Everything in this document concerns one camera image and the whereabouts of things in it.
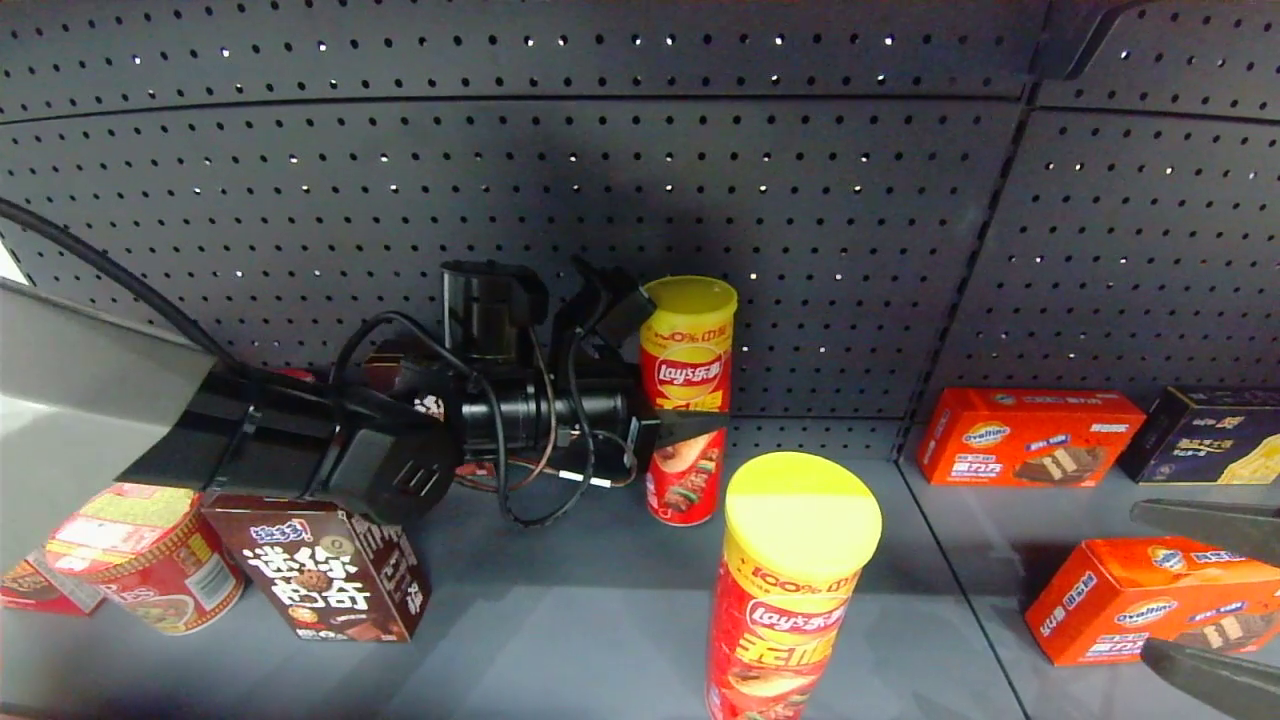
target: dark blue box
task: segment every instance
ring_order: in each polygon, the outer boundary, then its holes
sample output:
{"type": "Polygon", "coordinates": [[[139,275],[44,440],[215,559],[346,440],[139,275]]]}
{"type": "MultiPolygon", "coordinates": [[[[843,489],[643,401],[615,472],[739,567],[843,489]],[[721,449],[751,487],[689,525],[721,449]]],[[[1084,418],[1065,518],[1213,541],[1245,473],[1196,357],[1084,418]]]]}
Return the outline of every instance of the dark blue box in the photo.
{"type": "Polygon", "coordinates": [[[1139,483],[1268,484],[1280,389],[1166,387],[1116,465],[1139,483]]]}

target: orange box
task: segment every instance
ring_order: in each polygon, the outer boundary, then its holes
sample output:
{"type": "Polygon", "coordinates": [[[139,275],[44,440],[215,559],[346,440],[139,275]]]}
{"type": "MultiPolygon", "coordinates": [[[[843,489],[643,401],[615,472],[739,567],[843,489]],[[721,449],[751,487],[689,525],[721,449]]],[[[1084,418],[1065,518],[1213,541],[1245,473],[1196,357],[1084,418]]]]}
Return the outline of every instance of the orange box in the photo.
{"type": "Polygon", "coordinates": [[[1144,418],[1111,391],[948,387],[916,461],[933,484],[1093,487],[1144,418]]]}
{"type": "Polygon", "coordinates": [[[1053,665],[1134,662],[1147,638],[1253,652],[1280,629],[1280,568],[1180,537],[1088,539],[1027,611],[1053,665]]]}

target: ovaltine box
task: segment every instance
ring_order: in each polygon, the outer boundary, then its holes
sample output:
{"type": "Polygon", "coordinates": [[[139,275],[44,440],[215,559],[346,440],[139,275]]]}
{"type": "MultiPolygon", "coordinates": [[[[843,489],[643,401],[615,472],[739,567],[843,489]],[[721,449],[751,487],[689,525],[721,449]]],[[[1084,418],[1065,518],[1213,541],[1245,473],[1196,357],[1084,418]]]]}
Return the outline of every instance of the ovaltine box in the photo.
{"type": "Polygon", "coordinates": [[[1093,487],[1143,418],[1117,392],[950,387],[916,461],[934,484],[1093,487]]]}
{"type": "Polygon", "coordinates": [[[1147,638],[1252,652],[1276,620],[1280,569],[1179,537],[1084,541],[1027,611],[1053,665],[1133,662],[1147,638]]]}
{"type": "Polygon", "coordinates": [[[407,642],[422,619],[431,591],[397,527],[330,502],[230,495],[204,512],[300,638],[407,642]]]}

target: wire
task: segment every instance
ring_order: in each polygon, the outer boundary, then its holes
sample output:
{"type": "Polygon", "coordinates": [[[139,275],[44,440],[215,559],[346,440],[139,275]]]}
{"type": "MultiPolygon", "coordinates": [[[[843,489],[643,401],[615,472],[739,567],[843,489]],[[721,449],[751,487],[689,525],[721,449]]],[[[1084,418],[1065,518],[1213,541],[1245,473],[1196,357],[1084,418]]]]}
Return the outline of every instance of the wire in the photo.
{"type": "Polygon", "coordinates": [[[529,328],[529,342],[534,346],[534,361],[538,364],[538,372],[543,375],[543,387],[547,388],[547,414],[550,415],[550,429],[547,432],[547,446],[543,448],[541,460],[529,473],[529,479],[517,483],[512,489],[520,489],[534,482],[543,468],[547,468],[547,462],[552,459],[552,451],[556,450],[556,387],[552,384],[550,373],[547,372],[547,361],[543,360],[543,348],[538,345],[538,334],[534,333],[534,328],[529,328]]]}
{"type": "Polygon", "coordinates": [[[356,332],[349,338],[347,338],[347,342],[343,343],[342,350],[338,352],[338,357],[333,361],[333,366],[329,369],[329,386],[334,388],[334,391],[342,387],[347,366],[351,365],[351,356],[356,354],[356,348],[360,347],[360,343],[364,342],[366,337],[372,334],[372,332],[376,331],[380,325],[392,322],[401,323],[402,325],[407,327],[433,352],[439,355],[442,360],[449,364],[453,369],[466,375],[468,380],[480,386],[480,389],[484,392],[485,398],[489,402],[489,407],[493,410],[494,441],[497,442],[498,446],[498,461],[495,462],[495,473],[498,475],[497,480],[498,480],[499,510],[509,520],[524,525],[525,524],[524,520],[517,518],[516,514],[511,511],[511,507],[507,506],[507,503],[503,501],[506,493],[511,492],[511,489],[507,487],[507,432],[503,427],[503,420],[502,420],[502,404],[498,402],[498,396],[497,393],[493,392],[493,386],[489,384],[489,380],[484,375],[471,369],[471,366],[468,366],[456,355],[449,352],[449,350],[444,347],[444,345],[442,345],[438,340],[435,340],[435,336],[431,334],[431,331],[426,329],[421,323],[398,310],[384,310],[365,320],[360,325],[360,328],[357,328],[356,332]]]}
{"type": "MultiPolygon", "coordinates": [[[[518,457],[508,460],[512,465],[520,465],[530,469],[529,477],[511,486],[511,492],[515,492],[536,480],[538,475],[547,469],[547,462],[552,459],[552,451],[556,450],[556,386],[552,383],[550,373],[547,372],[547,361],[543,360],[543,348],[538,345],[538,334],[534,333],[534,328],[529,328],[529,341],[534,347],[534,361],[538,363],[538,370],[543,375],[543,387],[547,388],[547,407],[550,414],[550,429],[547,433],[547,445],[543,447],[543,456],[538,460],[538,462],[529,462],[526,460],[520,460],[518,457]]],[[[479,489],[483,492],[498,492],[497,486],[492,486],[480,478],[481,475],[458,475],[456,479],[458,480],[458,484],[466,488],[479,489]]]]}
{"type": "Polygon", "coordinates": [[[237,370],[241,374],[248,374],[247,366],[238,357],[232,355],[229,350],[214,340],[214,337],[210,336],[205,328],[200,327],[200,323],[193,320],[191,315],[183,313],[180,307],[161,295],[160,291],[151,287],[146,281],[133,274],[128,268],[120,265],[101,250],[97,250],[88,242],[81,240],[81,237],[76,233],[63,228],[49,218],[28,210],[17,202],[5,200],[4,197],[0,197],[0,218],[44,237],[58,247],[61,247],[67,252],[70,252],[76,258],[83,260],[104,277],[145,302],[147,307],[164,318],[175,331],[182,333],[183,337],[216,357],[223,365],[227,365],[228,369],[237,370]]]}
{"type": "Polygon", "coordinates": [[[566,374],[568,375],[568,392],[570,397],[573,400],[573,411],[577,414],[577,424],[582,432],[582,436],[586,438],[586,465],[582,468],[582,484],[577,489],[575,489],[573,495],[571,495],[568,500],[561,503],[561,506],[557,507],[556,510],[552,510],[550,512],[543,515],[541,518],[536,518],[534,520],[526,520],[524,518],[517,516],[511,510],[511,502],[509,502],[511,488],[507,487],[507,480],[506,480],[507,460],[506,457],[499,459],[500,464],[498,466],[498,474],[499,474],[498,506],[502,509],[503,515],[506,515],[508,519],[511,519],[513,523],[516,523],[522,528],[544,528],[547,525],[550,525],[561,516],[563,516],[566,512],[568,512],[570,509],[577,505],[579,498],[582,497],[582,493],[586,492],[588,486],[591,484],[591,477],[593,473],[595,471],[595,438],[591,436],[591,428],[586,416],[586,409],[582,405],[582,396],[579,393],[577,389],[576,350],[582,343],[584,337],[585,333],[582,332],[581,328],[579,328],[576,331],[573,343],[570,347],[568,363],[566,369],[566,374]]]}
{"type": "Polygon", "coordinates": [[[625,488],[625,487],[630,486],[631,482],[636,479],[636,474],[639,474],[639,471],[640,471],[640,462],[636,460],[635,452],[631,451],[631,446],[627,445],[626,441],[623,441],[622,438],[620,438],[618,436],[616,436],[616,434],[613,434],[613,433],[611,433],[608,430],[591,430],[591,434],[600,436],[600,437],[607,438],[607,439],[612,439],[613,442],[616,442],[618,445],[618,447],[622,448],[623,462],[626,464],[627,468],[631,469],[631,474],[627,475],[627,479],[625,479],[622,482],[612,483],[612,484],[616,488],[625,488]]]}

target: lay's chip can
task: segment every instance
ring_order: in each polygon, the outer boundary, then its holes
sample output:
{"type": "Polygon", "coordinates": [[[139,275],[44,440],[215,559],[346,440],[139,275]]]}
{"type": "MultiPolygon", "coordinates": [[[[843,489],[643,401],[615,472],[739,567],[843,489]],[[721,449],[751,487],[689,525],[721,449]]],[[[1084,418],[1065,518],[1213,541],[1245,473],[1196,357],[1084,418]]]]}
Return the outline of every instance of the lay's chip can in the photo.
{"type": "Polygon", "coordinates": [[[707,710],[713,720],[799,720],[879,543],[879,505],[829,460],[771,452],[733,473],[724,525],[707,710]]]}
{"type": "MultiPolygon", "coordinates": [[[[640,329],[640,373],[658,409],[728,413],[737,292],[722,281],[677,275],[645,286],[658,310],[640,329]]],[[[660,447],[645,475],[649,512],[696,525],[716,512],[724,429],[660,447]]]]}

